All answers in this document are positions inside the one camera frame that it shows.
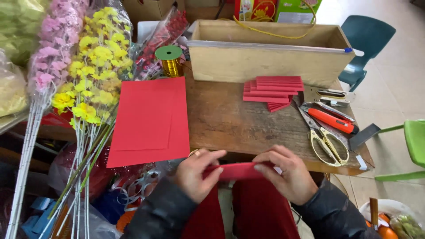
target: scissors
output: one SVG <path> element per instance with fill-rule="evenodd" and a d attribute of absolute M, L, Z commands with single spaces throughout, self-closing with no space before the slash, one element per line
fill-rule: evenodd
<path fill-rule="evenodd" d="M 313 118 L 311 118 L 302 108 L 305 106 L 300 106 L 296 101 L 295 103 L 297 104 L 297 108 L 300 111 L 301 115 L 304 118 L 304 121 L 307 123 L 307 125 L 310 127 L 310 132 L 309 132 L 309 139 L 310 142 L 312 144 L 312 148 L 314 150 L 314 152 L 316 153 L 317 157 L 323 162 L 326 163 L 330 166 L 334 166 L 334 167 L 339 167 L 342 166 L 344 164 L 346 164 L 348 162 L 348 158 L 349 158 L 349 154 L 348 154 L 348 149 L 347 147 L 343 144 L 343 142 L 341 140 L 339 140 L 334 134 L 332 134 L 331 132 L 327 131 L 325 128 L 320 127 L 317 125 L 317 123 L 315 122 L 315 120 Z M 316 130 L 318 130 L 320 132 L 320 134 L 322 135 L 323 138 L 320 138 L 318 136 L 318 133 L 316 132 Z M 346 151 L 346 155 L 347 158 L 346 159 L 341 159 L 340 155 L 338 154 L 337 150 L 335 149 L 334 145 L 332 144 L 332 142 L 329 140 L 328 136 L 334 138 L 334 140 L 336 140 L 339 144 L 341 144 L 345 151 Z M 326 154 L 333 159 L 334 163 L 329 163 L 325 160 L 323 160 L 322 158 L 320 158 L 319 154 L 317 153 L 315 146 L 313 144 L 313 140 L 316 140 L 320 147 L 326 152 Z"/>

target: hand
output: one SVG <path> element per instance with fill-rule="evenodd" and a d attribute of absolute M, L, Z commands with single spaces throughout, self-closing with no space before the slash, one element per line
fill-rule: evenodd
<path fill-rule="evenodd" d="M 224 150 L 213 152 L 204 148 L 198 150 L 195 154 L 183 160 L 178 166 L 175 179 L 176 184 L 194 202 L 201 203 L 218 182 L 223 168 L 216 168 L 204 180 L 202 180 L 202 173 L 210 164 L 219 165 L 217 159 L 223 157 L 226 153 Z"/>
<path fill-rule="evenodd" d="M 271 161 L 278 166 L 282 170 L 281 175 L 262 164 L 257 164 L 254 168 L 272 182 L 284 197 L 296 205 L 308 202 L 318 190 L 302 159 L 281 145 L 274 145 L 252 161 Z"/>

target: gold scissors handle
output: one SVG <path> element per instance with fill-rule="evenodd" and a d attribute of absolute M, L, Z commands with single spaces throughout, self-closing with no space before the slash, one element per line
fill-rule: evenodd
<path fill-rule="evenodd" d="M 334 153 L 335 157 L 338 159 L 338 162 L 341 165 L 344 165 L 348 162 L 348 158 L 349 158 L 349 154 L 348 154 L 348 149 L 347 147 L 343 144 L 343 142 L 338 139 L 334 134 L 332 134 L 331 132 L 327 131 L 325 128 L 320 127 L 320 133 L 323 135 L 323 141 L 325 141 L 325 143 L 329 146 L 329 148 L 331 149 L 332 153 Z M 341 159 L 340 155 L 338 154 L 337 150 L 335 149 L 334 144 L 332 144 L 332 142 L 329 140 L 328 136 L 334 138 L 334 140 L 336 140 L 340 145 L 342 145 L 345 149 L 345 153 L 347 155 L 346 159 Z"/>
<path fill-rule="evenodd" d="M 312 130 L 312 129 L 310 129 L 310 134 L 309 134 L 309 138 L 310 138 L 310 142 L 311 142 L 311 144 L 312 144 L 312 148 L 313 148 L 313 150 L 314 150 L 314 153 L 316 153 L 316 155 L 317 155 L 317 157 L 323 162 L 323 163 L 326 163 L 326 164 L 328 164 L 328 165 L 330 165 L 330 166 L 334 166 L 334 167 L 339 167 L 339 166 L 341 166 L 341 164 L 339 163 L 339 161 L 335 158 L 335 156 L 334 156 L 334 154 L 332 153 L 332 149 L 331 148 L 329 148 L 328 147 L 328 145 L 327 145 L 327 143 L 323 140 L 323 139 L 321 139 L 317 134 L 316 134 L 316 132 L 314 131 L 314 130 Z M 320 156 L 319 156 L 319 154 L 317 153 L 317 151 L 316 151 L 316 149 L 315 149 L 315 146 L 314 146 L 314 143 L 313 143 L 313 140 L 316 140 L 318 143 L 319 143 L 319 145 L 320 145 L 320 147 L 326 152 L 326 154 L 330 157 L 330 158 L 332 158 L 333 160 L 334 160 L 334 163 L 329 163 L 329 162 L 327 162 L 327 161 L 325 161 L 324 159 L 322 159 L 322 158 L 320 158 Z"/>

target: stack of red paper strips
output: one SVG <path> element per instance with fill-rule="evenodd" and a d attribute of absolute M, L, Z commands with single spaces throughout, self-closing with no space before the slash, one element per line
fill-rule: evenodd
<path fill-rule="evenodd" d="M 304 91 L 301 77 L 256 77 L 245 82 L 243 101 L 267 102 L 275 112 L 289 106 L 298 91 Z"/>

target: wooden box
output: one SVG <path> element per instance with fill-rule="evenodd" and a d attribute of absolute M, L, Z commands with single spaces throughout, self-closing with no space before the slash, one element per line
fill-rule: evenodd
<path fill-rule="evenodd" d="M 285 36 L 301 36 L 310 24 L 244 22 Z M 304 84 L 330 87 L 355 56 L 339 26 L 316 25 L 305 37 L 287 39 L 234 21 L 197 20 L 188 42 L 196 80 L 244 83 L 256 76 L 301 76 Z"/>

